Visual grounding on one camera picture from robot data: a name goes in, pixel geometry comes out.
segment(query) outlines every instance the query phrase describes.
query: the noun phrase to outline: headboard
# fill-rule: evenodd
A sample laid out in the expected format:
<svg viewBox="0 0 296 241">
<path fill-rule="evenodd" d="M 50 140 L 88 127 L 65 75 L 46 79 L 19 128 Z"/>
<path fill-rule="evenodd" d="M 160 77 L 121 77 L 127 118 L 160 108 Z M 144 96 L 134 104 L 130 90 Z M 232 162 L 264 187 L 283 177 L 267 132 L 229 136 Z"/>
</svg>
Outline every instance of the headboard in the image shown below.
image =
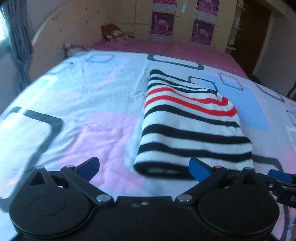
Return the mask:
<svg viewBox="0 0 296 241">
<path fill-rule="evenodd" d="M 63 42 L 91 45 L 103 39 L 101 25 L 110 23 L 106 8 L 98 0 L 73 0 L 56 10 L 33 38 L 28 70 L 32 81 L 65 58 Z"/>
</svg>

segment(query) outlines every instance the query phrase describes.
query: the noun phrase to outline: folded striped shirt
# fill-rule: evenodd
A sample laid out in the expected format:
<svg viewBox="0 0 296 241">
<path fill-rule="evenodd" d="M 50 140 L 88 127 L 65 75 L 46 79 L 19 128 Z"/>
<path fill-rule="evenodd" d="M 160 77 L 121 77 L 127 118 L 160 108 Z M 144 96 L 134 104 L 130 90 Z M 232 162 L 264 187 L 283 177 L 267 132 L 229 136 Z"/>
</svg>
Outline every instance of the folded striped shirt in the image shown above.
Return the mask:
<svg viewBox="0 0 296 241">
<path fill-rule="evenodd" d="M 210 166 L 253 167 L 252 144 L 236 108 L 216 90 L 152 70 L 134 169 L 147 176 L 191 178 L 196 157 Z"/>
</svg>

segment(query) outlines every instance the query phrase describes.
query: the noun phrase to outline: bedsheet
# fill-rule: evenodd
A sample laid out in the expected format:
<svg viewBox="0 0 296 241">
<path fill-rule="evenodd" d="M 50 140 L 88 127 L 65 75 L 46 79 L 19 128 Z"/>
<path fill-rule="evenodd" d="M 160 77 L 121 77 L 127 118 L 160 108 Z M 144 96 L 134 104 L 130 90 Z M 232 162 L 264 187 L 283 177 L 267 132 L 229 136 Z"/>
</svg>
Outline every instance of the bedsheet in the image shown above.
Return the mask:
<svg viewBox="0 0 296 241">
<path fill-rule="evenodd" d="M 132 168 L 151 70 L 217 90 L 238 111 L 257 172 L 296 173 L 296 103 L 237 75 L 157 55 L 89 51 L 68 58 L 26 88 L 0 119 L 1 240 L 16 232 L 9 205 L 35 166 L 48 171 L 100 160 L 91 183 L 117 196 L 172 196 L 197 184 L 141 176 Z M 289 240 L 294 209 L 280 207 L 273 234 Z"/>
<path fill-rule="evenodd" d="M 96 50 L 147 53 L 183 59 L 249 79 L 230 54 L 180 42 L 162 42 L 133 38 L 121 39 L 120 41 L 107 41 L 103 39 L 93 44 L 92 47 Z"/>
</svg>

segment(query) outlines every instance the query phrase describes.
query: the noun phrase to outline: pink bedsheet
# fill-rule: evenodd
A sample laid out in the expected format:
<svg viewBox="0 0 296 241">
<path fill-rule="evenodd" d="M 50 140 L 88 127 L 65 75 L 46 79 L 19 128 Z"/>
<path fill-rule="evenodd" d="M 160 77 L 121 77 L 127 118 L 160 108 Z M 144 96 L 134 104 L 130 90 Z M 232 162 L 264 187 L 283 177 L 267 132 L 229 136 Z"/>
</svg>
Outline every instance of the pink bedsheet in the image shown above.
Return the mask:
<svg viewBox="0 0 296 241">
<path fill-rule="evenodd" d="M 92 47 L 97 50 L 148 53 L 183 59 L 224 70 L 249 79 L 230 54 L 221 53 L 211 49 L 204 49 L 189 44 L 127 38 L 120 41 L 100 40 L 93 44 Z"/>
</svg>

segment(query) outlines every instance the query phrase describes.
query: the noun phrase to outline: black stripe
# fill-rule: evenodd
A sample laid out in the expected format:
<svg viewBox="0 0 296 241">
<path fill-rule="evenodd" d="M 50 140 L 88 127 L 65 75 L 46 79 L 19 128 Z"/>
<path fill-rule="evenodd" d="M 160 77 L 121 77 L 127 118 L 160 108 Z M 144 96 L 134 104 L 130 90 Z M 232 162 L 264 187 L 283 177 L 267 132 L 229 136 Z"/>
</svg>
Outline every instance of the black stripe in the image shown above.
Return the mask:
<svg viewBox="0 0 296 241">
<path fill-rule="evenodd" d="M 195 88 L 195 87 L 188 87 L 188 86 L 185 86 L 185 85 L 180 85 L 180 84 L 177 84 L 175 82 L 171 82 L 169 80 L 166 80 L 166 79 L 163 79 L 163 78 L 160 78 L 160 77 L 151 77 L 149 79 L 149 82 L 152 81 L 152 80 L 161 80 L 161 81 L 167 82 L 170 85 L 181 86 L 181 87 L 185 87 L 185 88 L 188 88 L 188 89 L 191 89 L 191 90 L 204 90 L 205 89 L 205 88 Z"/>
<path fill-rule="evenodd" d="M 166 84 L 161 84 L 161 83 L 153 83 L 153 84 L 150 84 L 147 88 L 147 91 L 149 89 L 151 89 L 153 86 L 156 86 L 156 85 L 164 85 L 164 86 L 168 86 Z M 202 94 L 202 93 L 209 93 L 209 94 L 214 94 L 214 95 L 217 95 L 217 92 L 214 91 L 214 90 L 209 90 L 209 89 L 201 89 L 201 90 L 204 90 L 204 91 L 191 91 L 191 90 L 185 90 L 185 89 L 182 89 L 182 88 L 178 88 L 178 87 L 172 87 L 174 88 L 175 90 L 178 90 L 178 91 L 181 91 L 181 92 L 184 92 L 184 93 L 196 93 L 196 94 Z"/>
<path fill-rule="evenodd" d="M 239 125 L 235 121 L 222 121 L 222 120 L 213 120 L 213 119 L 208 119 L 199 115 L 194 115 L 192 113 L 186 112 L 184 110 L 180 110 L 174 106 L 162 104 L 158 106 L 152 107 L 150 110 L 147 111 L 145 114 L 144 118 L 146 118 L 148 115 L 151 113 L 157 112 L 157 111 L 165 111 L 169 112 L 172 114 L 184 116 L 190 119 L 198 120 L 198 121 L 203 121 L 212 125 L 218 125 L 218 126 L 232 126 L 232 127 L 239 127 Z"/>
<path fill-rule="evenodd" d="M 182 157 L 197 157 L 197 158 L 213 158 L 217 160 L 225 160 L 229 162 L 241 162 L 252 158 L 252 152 L 243 154 L 221 154 L 214 153 L 207 150 L 190 150 L 190 149 L 177 149 L 171 148 L 167 145 L 157 142 L 143 144 L 139 147 L 138 155 L 147 151 L 160 151 L 164 153 L 173 154 Z"/>
<path fill-rule="evenodd" d="M 189 180 L 194 179 L 189 173 L 188 167 L 168 162 L 145 161 L 135 163 L 133 167 L 137 172 L 148 177 L 177 178 Z M 163 170 L 172 172 L 150 172 L 149 170 L 151 168 L 161 168 Z"/>
<path fill-rule="evenodd" d="M 165 76 L 165 77 L 169 77 L 169 78 L 172 78 L 172 79 L 175 79 L 175 80 L 179 80 L 179 81 L 182 81 L 182 82 L 190 83 L 187 80 L 183 80 L 183 79 L 179 79 L 177 77 L 171 76 L 171 75 L 167 75 L 167 74 L 165 74 L 164 72 L 162 72 L 162 71 L 160 71 L 158 69 L 151 70 L 150 71 L 150 76 L 153 75 L 153 74 L 159 74 L 159 75 L 162 75 L 162 76 Z"/>
<path fill-rule="evenodd" d="M 151 133 L 161 134 L 166 137 L 195 140 L 195 141 L 201 141 L 201 142 L 207 142 L 207 143 L 217 143 L 217 144 L 251 143 L 251 141 L 247 137 L 237 137 L 237 136 L 227 137 L 227 136 L 206 134 L 206 133 L 200 133 L 200 132 L 194 132 L 194 131 L 185 131 L 185 130 L 179 130 L 170 126 L 160 125 L 160 124 L 152 124 L 147 126 L 143 130 L 142 136 L 145 136 Z"/>
</svg>

